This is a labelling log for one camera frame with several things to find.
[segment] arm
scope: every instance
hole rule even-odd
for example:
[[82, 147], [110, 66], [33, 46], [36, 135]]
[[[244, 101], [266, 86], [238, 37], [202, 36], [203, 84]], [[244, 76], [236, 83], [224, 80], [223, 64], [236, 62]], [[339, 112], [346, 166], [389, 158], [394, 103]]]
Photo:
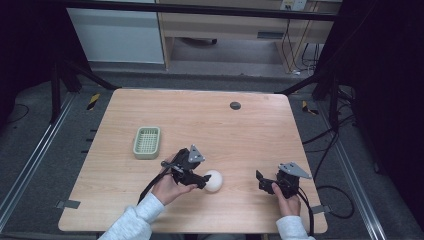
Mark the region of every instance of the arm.
[[124, 214], [100, 237], [106, 239], [149, 239], [152, 234], [150, 223], [165, 209], [152, 193], [137, 205], [128, 207]]
[[152, 234], [150, 224], [156, 220], [165, 206], [197, 185], [178, 185], [170, 174], [165, 175], [137, 207], [128, 207], [124, 214], [101, 236], [100, 239], [148, 240]]
[[272, 183], [272, 190], [278, 198], [282, 218], [277, 221], [278, 232], [283, 240], [315, 239], [309, 237], [303, 228], [300, 215], [300, 200], [294, 195], [286, 199], [277, 184]]

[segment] green basket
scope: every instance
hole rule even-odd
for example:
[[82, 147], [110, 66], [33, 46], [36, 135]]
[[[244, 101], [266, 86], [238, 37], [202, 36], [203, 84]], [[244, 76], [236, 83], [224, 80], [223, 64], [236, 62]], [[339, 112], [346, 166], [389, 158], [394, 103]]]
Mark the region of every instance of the green basket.
[[159, 155], [160, 128], [141, 127], [134, 140], [134, 156], [140, 160], [155, 159]]

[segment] person's right hand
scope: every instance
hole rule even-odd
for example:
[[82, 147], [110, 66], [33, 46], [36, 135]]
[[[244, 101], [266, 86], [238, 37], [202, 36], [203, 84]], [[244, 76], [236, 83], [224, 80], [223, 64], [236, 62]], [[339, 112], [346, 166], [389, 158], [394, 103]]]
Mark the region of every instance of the person's right hand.
[[300, 199], [297, 195], [291, 196], [286, 199], [281, 192], [281, 189], [276, 183], [272, 183], [272, 190], [278, 198], [278, 204], [280, 206], [280, 213], [282, 217], [286, 216], [299, 216], [300, 215]]
[[[175, 154], [165, 159], [167, 162], [171, 162], [174, 158]], [[164, 205], [170, 204], [172, 201], [174, 201], [177, 197], [181, 196], [182, 194], [191, 192], [191, 190], [197, 188], [196, 184], [190, 184], [187, 186], [184, 186], [182, 184], [177, 184], [172, 177], [171, 174], [167, 174], [163, 176], [161, 180], [159, 180], [158, 183], [153, 186], [152, 194], [155, 195], [155, 197]]]

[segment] white sleeve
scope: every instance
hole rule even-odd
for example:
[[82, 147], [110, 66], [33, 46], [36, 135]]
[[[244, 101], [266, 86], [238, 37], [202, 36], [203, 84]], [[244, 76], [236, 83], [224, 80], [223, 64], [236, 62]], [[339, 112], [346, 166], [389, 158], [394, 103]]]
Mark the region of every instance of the white sleeve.
[[130, 206], [124, 214], [100, 237], [101, 240], [148, 240], [152, 235], [152, 223], [165, 206], [153, 195], [148, 193], [137, 207]]
[[309, 237], [303, 228], [302, 219], [299, 216], [286, 216], [277, 221], [278, 232], [283, 240], [291, 239], [315, 239]]

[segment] desk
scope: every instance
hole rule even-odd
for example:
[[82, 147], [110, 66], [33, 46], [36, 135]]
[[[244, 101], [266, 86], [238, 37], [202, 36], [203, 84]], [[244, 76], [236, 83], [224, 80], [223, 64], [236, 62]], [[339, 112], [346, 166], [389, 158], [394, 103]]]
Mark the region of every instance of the desk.
[[[232, 110], [237, 101], [241, 109]], [[137, 160], [132, 146], [137, 129], [161, 129], [155, 160]], [[182, 90], [116, 90], [59, 222], [63, 231], [105, 231], [128, 205], [137, 203], [160, 162], [196, 144], [206, 161], [195, 169], [216, 169], [224, 184], [216, 193], [195, 189], [166, 207], [152, 224], [154, 232], [277, 233], [280, 218], [274, 195], [259, 190], [255, 171], [267, 178], [279, 163], [309, 165], [284, 95]], [[311, 206], [319, 205], [312, 180], [301, 179]], [[309, 229], [307, 208], [301, 211]], [[327, 230], [324, 214], [315, 215], [315, 232]]]

